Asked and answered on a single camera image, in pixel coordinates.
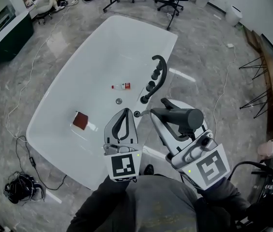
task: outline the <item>red object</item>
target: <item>red object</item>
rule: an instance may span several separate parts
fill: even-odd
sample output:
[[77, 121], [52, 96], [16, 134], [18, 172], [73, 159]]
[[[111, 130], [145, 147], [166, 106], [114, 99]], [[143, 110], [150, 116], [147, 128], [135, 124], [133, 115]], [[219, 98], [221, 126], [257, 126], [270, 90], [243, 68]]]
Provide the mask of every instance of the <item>red object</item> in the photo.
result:
[[81, 112], [78, 112], [73, 121], [73, 125], [84, 130], [87, 124], [88, 124], [88, 116], [85, 114], [82, 114]]

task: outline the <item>black shoe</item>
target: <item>black shoe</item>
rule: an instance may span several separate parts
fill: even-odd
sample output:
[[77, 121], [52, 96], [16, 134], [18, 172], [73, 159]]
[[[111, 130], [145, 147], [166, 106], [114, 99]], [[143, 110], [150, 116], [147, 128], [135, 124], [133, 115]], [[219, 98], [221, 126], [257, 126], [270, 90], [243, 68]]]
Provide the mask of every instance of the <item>black shoe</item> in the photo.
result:
[[154, 175], [154, 166], [151, 164], [148, 164], [144, 170], [144, 175]]

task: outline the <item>white cable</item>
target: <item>white cable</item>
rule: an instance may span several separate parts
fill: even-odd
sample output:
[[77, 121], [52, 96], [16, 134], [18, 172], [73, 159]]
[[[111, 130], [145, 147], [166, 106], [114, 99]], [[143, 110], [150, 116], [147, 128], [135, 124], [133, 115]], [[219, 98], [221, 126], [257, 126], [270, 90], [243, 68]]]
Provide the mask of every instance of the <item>white cable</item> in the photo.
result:
[[51, 34], [52, 34], [53, 31], [55, 30], [56, 26], [62, 21], [62, 19], [63, 19], [64, 16], [67, 14], [67, 12], [68, 12], [68, 10], [69, 10], [70, 8], [71, 8], [71, 7], [69, 7], [69, 8], [65, 11], [65, 13], [64, 13], [63, 16], [61, 17], [60, 21], [57, 22], [57, 23], [55, 24], [54, 28], [53, 28], [52, 31], [50, 32], [49, 37], [44, 41], [44, 43], [40, 46], [39, 50], [38, 50], [37, 53], [35, 54], [35, 57], [34, 57], [33, 62], [32, 62], [32, 68], [31, 68], [31, 71], [30, 71], [30, 78], [29, 78], [29, 81], [28, 81], [28, 82], [26, 83], [26, 85], [24, 85], [24, 87], [20, 90], [18, 105], [17, 105], [13, 110], [11, 110], [11, 111], [8, 113], [8, 115], [7, 115], [6, 129], [7, 129], [7, 131], [12, 135], [12, 137], [14, 137], [14, 138], [18, 138], [18, 137], [14, 136], [14, 134], [9, 130], [10, 115], [11, 115], [11, 113], [12, 113], [13, 111], [15, 111], [15, 110], [19, 107], [19, 105], [20, 105], [21, 92], [28, 86], [29, 82], [31, 81], [32, 72], [33, 72], [33, 67], [34, 67], [34, 62], [35, 62], [35, 59], [36, 59], [36, 57], [38, 56], [38, 54], [39, 54], [41, 48], [42, 48], [43, 45], [45, 45], [45, 43], [50, 39]]
[[224, 89], [223, 89], [223, 93], [218, 97], [216, 103], [215, 103], [215, 106], [214, 106], [214, 109], [213, 109], [213, 116], [214, 116], [214, 121], [215, 121], [215, 133], [214, 133], [214, 140], [215, 140], [215, 137], [216, 137], [216, 133], [217, 133], [217, 122], [216, 122], [216, 118], [215, 118], [215, 109], [216, 109], [216, 106], [217, 106], [217, 103], [219, 101], [219, 99], [224, 95], [225, 93], [225, 88], [226, 88], [226, 85], [227, 85], [227, 80], [228, 80], [228, 74], [229, 74], [229, 66], [230, 64], [234, 63], [235, 60], [237, 59], [237, 55], [235, 53], [235, 46], [233, 47], [234, 48], [234, 60], [232, 62], [230, 62], [227, 66], [227, 75], [226, 75], [226, 81], [225, 81], [225, 85], [224, 85]]

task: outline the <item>black knob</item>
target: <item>black knob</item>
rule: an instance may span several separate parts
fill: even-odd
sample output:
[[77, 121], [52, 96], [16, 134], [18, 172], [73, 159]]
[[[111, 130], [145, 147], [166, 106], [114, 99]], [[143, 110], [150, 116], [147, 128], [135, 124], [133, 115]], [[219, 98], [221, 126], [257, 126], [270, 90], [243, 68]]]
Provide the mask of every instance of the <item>black knob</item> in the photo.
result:
[[148, 84], [147, 84], [147, 87], [146, 87], [146, 90], [148, 92], [151, 92], [152, 89], [156, 86], [155, 82], [154, 81], [150, 81]]
[[162, 71], [162, 63], [159, 61], [158, 65], [157, 65], [157, 69]]
[[154, 70], [154, 73], [152, 74], [152, 80], [157, 80], [160, 75], [160, 70], [156, 69]]
[[148, 103], [148, 100], [149, 100], [149, 99], [147, 99], [145, 96], [142, 96], [140, 100], [141, 100], [141, 102], [142, 102], [143, 104], [146, 104], [146, 103]]

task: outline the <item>person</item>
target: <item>person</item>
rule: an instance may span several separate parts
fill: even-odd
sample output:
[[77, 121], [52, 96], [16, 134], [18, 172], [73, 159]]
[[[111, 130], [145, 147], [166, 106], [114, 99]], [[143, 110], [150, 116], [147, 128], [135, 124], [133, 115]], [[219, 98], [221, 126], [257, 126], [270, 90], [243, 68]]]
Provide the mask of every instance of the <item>person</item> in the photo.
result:
[[186, 184], [154, 175], [148, 165], [134, 182], [109, 176], [84, 202], [67, 232], [224, 232], [246, 217], [250, 206], [223, 178], [196, 194]]
[[52, 7], [54, 7], [56, 11], [64, 9], [64, 6], [57, 5], [57, 1], [58, 0], [36, 0], [35, 6], [36, 6], [38, 14], [46, 13]]

